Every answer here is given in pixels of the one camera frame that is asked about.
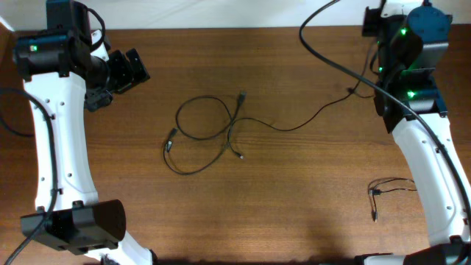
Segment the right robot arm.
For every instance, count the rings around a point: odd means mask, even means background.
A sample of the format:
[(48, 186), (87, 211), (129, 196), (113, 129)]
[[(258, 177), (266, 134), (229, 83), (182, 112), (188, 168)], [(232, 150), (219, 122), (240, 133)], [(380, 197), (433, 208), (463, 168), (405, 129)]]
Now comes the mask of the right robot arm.
[(453, 145), (433, 71), (449, 46), (452, 16), (429, 1), (382, 1), (366, 8), (362, 35), (378, 42), (375, 107), (406, 158), (422, 203), (430, 246), (407, 255), (368, 254), (356, 264), (469, 264), (470, 183)]

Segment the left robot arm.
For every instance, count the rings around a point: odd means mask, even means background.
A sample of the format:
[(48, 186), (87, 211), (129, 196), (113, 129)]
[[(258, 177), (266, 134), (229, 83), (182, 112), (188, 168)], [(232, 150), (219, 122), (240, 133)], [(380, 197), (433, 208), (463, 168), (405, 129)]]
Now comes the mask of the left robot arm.
[(156, 264), (127, 232), (122, 203), (99, 200), (84, 127), (85, 111), (108, 106), (149, 74), (136, 50), (111, 50), (105, 31), (91, 29), (91, 15), (78, 1), (48, 1), (47, 28), (19, 38), (13, 50), (38, 156), (35, 212), (21, 218), (21, 231), (28, 242), (102, 264)]

